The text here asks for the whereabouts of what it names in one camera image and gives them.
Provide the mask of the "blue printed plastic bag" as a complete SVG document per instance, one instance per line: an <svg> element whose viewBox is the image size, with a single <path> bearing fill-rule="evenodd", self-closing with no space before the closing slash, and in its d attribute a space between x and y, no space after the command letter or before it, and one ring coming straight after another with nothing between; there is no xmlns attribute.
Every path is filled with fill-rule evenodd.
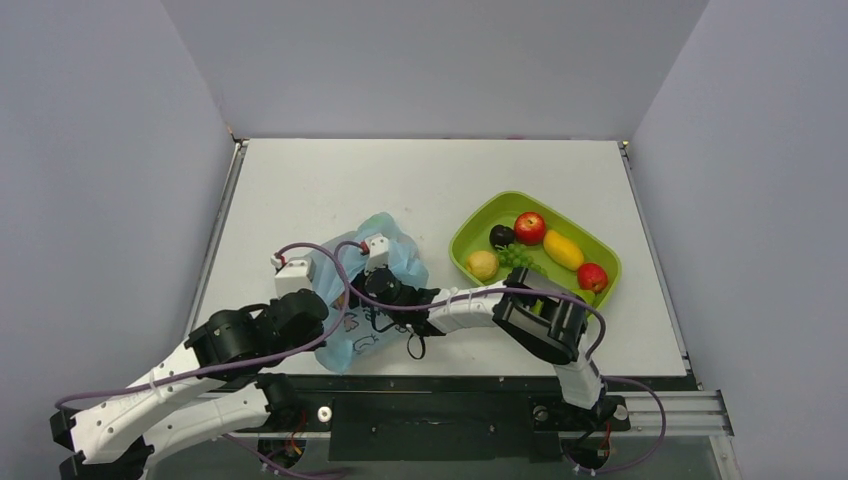
<svg viewBox="0 0 848 480"><path fill-rule="evenodd" d="M365 287L357 276L382 267L387 267L396 280L406 286L423 288L428 282L429 273L416 243L385 212L373 215L357 230L339 235L322 247L337 254L351 284L360 292L364 292ZM362 304L355 294L350 295L351 306L340 315L343 282L337 275L335 263L318 251L311 252L308 258L314 267L312 287L330 308L324 326L330 328L336 321L341 322L326 339L326 345L315 352L324 368L345 373L355 361L409 334L407 328L393 323L382 310Z"/></svg>

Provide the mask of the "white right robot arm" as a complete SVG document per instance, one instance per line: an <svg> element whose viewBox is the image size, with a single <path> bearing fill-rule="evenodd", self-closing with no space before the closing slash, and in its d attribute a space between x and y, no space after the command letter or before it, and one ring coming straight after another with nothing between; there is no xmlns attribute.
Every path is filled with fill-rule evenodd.
<svg viewBox="0 0 848 480"><path fill-rule="evenodd" d="M605 384L592 359L606 333L599 311L578 294L524 267L489 286L414 288L388 268L359 274L350 294L420 338L499 328L554 368L566 418L588 427L604 412Z"/></svg>

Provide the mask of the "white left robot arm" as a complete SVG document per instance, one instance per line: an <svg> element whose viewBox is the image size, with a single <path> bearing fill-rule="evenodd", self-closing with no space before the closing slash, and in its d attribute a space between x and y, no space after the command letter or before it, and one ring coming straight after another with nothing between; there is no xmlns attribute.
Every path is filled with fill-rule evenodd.
<svg viewBox="0 0 848 480"><path fill-rule="evenodd" d="M285 353L315 349L328 306L300 289L267 303L214 313L159 365L121 393L50 419L71 451L63 479L139 479L185 448L243 429L285 430L301 404L288 378L268 374Z"/></svg>

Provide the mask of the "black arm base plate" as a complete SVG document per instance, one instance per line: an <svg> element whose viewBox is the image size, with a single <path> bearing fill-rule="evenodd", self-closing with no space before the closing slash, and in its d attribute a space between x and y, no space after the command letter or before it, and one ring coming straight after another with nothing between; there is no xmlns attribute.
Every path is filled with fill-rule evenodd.
<svg viewBox="0 0 848 480"><path fill-rule="evenodd" d="M563 456L599 467L631 428L625 398L568 405L553 377L292 375L279 420L244 428L271 451L324 438L332 461L476 461Z"/></svg>

